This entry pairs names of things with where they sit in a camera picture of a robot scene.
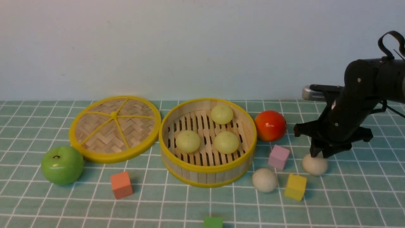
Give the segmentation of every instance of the yellow rim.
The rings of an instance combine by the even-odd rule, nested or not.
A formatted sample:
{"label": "yellow rim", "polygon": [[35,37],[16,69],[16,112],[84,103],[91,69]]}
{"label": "yellow rim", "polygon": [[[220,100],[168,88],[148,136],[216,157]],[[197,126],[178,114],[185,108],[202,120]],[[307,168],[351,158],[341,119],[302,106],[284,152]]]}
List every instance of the yellow rim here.
{"label": "yellow rim", "polygon": [[[137,100],[137,101],[141,101],[145,104],[147,104],[149,106],[149,108],[152,109],[153,112],[153,117],[149,117],[149,116],[135,116],[135,117],[139,117],[139,118],[153,118],[155,120],[155,126],[153,128],[153,131],[151,132],[151,134],[149,135],[149,137],[147,137],[144,141],[142,141],[139,145],[137,145],[136,147],[130,148],[126,151],[122,151],[119,153],[113,153],[113,154],[100,154],[100,153],[95,153],[92,151],[89,151],[87,149],[85,149],[84,147],[81,146],[81,144],[77,141],[76,136],[75,136],[75,128],[77,126],[77,123],[79,122],[79,119],[87,113],[92,113],[89,112],[90,109],[106,102],[106,101],[111,101],[111,100],[115,100],[115,99],[126,99],[126,101],[128,101],[129,99],[132,100]],[[109,120],[107,120],[106,123],[104,123],[103,125],[107,124],[110,121],[116,121],[116,119],[110,118]],[[107,99],[95,102],[93,104],[91,104],[90,106],[88,106],[87,108],[83,109],[77,116],[76,118],[73,120],[70,129],[69,129],[69,140],[70,143],[72,144],[72,147],[74,147],[75,149],[77,149],[86,160],[92,161],[92,162],[96,162],[96,163],[117,163],[117,162],[122,162],[122,161],[126,161],[129,160],[131,158],[134,158],[140,154],[142,154],[143,152],[145,152],[148,148],[150,148],[155,141],[158,138],[158,133],[159,133],[159,128],[160,128],[160,124],[161,124],[161,116],[159,113],[159,110],[154,106],[154,104],[152,104],[151,102],[149,102],[146,99],[140,98],[140,97],[133,97],[133,96],[116,96],[116,97],[109,97]]]}
{"label": "yellow rim", "polygon": [[241,177],[243,177],[246,172],[250,169],[251,165],[247,167],[246,170],[244,170],[241,174],[239,174],[238,176],[236,176],[235,178],[232,178],[228,181],[224,181],[224,182],[220,182],[220,183],[215,183],[215,184],[203,184],[203,183],[198,183],[198,182],[194,182],[194,181],[190,181],[187,180],[185,178],[183,178],[182,176],[178,175],[177,173],[175,173],[167,164],[166,162],[163,160],[163,164],[166,166],[167,170],[175,177],[177,178],[179,181],[184,182],[188,185],[194,186],[194,187],[203,187],[203,188],[215,188],[215,187],[222,187],[225,185],[229,185],[237,180],[239,180]]}
{"label": "yellow rim", "polygon": [[176,106],[175,108],[173,108],[171,111],[169,111],[168,114],[166,114],[166,116],[163,118],[162,124],[160,125],[160,130],[159,130],[159,143],[160,143],[160,147],[161,147],[161,151],[175,164],[177,164],[178,166],[185,168],[189,171],[193,171],[193,172],[202,172],[202,173],[216,173],[216,172],[223,172],[223,171],[227,171],[230,169],[233,169],[237,166],[239,166],[240,164],[242,164],[243,162],[245,162],[247,159],[249,159],[249,156],[254,152],[255,147],[256,147],[256,143],[257,143],[257,130],[255,127],[253,127],[254,132],[252,132],[252,134],[254,135],[254,141],[252,143],[252,145],[248,148],[247,152],[242,155],[240,158],[236,159],[235,161],[232,161],[230,163],[227,164],[223,164],[223,165],[218,165],[218,166],[198,166],[198,165],[194,165],[194,164],[190,164],[187,163],[185,161],[182,161],[178,158],[176,158],[174,156],[174,154],[172,154],[170,152],[170,150],[165,146],[164,144],[164,140],[163,140],[163,126],[165,124],[165,122],[167,121],[167,118],[178,108],[181,108],[184,105],[187,105],[189,103],[193,103],[196,101],[204,101],[204,100],[212,100],[212,101],[219,101],[219,102],[223,102],[229,105],[232,105],[233,107],[239,109],[243,114],[245,114],[249,121],[250,124],[252,124],[252,126],[255,126],[254,121],[252,119],[252,117],[241,107],[239,107],[238,105],[230,102],[230,101],[226,101],[226,100],[222,100],[222,99],[217,99],[217,98],[198,98],[198,99],[193,99],[190,101],[186,101],[183,102],[181,104],[179,104],[178,106]]}

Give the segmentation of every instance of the yellow cube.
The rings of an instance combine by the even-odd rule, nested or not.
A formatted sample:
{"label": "yellow cube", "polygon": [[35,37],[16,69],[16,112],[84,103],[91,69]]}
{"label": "yellow cube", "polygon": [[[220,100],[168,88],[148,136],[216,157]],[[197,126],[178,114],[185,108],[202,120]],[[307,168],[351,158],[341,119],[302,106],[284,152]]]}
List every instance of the yellow cube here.
{"label": "yellow cube", "polygon": [[301,201],[304,197],[307,178],[299,175],[289,174],[284,196]]}

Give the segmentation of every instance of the pink cube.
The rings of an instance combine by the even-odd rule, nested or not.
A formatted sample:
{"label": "pink cube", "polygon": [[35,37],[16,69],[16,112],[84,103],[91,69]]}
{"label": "pink cube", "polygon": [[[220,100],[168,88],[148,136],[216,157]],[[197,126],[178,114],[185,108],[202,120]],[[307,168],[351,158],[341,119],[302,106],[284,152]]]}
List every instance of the pink cube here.
{"label": "pink cube", "polygon": [[289,155],[289,150],[284,147],[275,145],[273,147],[273,150],[270,152],[269,165],[278,170],[283,170]]}

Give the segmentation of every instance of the wooden block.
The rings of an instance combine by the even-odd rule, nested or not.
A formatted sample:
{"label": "wooden block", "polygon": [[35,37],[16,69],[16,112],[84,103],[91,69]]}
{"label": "wooden block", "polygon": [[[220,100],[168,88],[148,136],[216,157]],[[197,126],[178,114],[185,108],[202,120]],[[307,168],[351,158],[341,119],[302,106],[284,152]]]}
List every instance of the wooden block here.
{"label": "wooden block", "polygon": [[284,196],[301,201],[305,194],[307,178],[299,175],[289,174]]}
{"label": "wooden block", "polygon": [[224,220],[217,217],[205,217],[204,228],[222,228]]}
{"label": "wooden block", "polygon": [[114,174],[110,180],[111,188],[117,200],[133,194],[128,172]]}
{"label": "wooden block", "polygon": [[278,170],[283,170],[289,155],[290,151],[288,149],[275,145],[270,152],[268,163]]}

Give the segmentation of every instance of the white wall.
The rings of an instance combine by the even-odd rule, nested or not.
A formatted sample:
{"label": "white wall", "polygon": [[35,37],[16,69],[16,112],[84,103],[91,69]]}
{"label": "white wall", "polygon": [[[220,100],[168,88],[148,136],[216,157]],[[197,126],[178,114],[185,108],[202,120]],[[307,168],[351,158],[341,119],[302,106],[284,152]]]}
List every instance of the white wall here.
{"label": "white wall", "polygon": [[3,0],[0,100],[296,99],[381,57],[381,35],[405,35],[404,10],[405,0]]}

